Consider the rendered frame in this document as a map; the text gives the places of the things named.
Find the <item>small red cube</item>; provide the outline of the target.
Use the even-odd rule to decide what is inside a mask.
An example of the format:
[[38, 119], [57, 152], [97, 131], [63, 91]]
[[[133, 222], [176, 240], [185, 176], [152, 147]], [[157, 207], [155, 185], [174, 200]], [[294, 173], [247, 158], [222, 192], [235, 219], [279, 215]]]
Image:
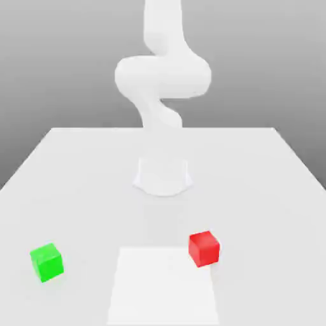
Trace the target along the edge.
[[217, 263], [220, 256], [220, 243], [207, 230], [191, 234], [188, 239], [188, 253], [197, 267]]

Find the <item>small green cube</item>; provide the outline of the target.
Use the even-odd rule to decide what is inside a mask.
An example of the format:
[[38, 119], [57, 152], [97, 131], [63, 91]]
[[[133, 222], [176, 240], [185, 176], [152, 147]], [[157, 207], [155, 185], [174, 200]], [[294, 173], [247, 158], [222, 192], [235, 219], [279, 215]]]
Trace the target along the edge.
[[62, 255], [53, 243], [34, 249], [29, 254], [34, 271], [42, 283], [64, 272]]

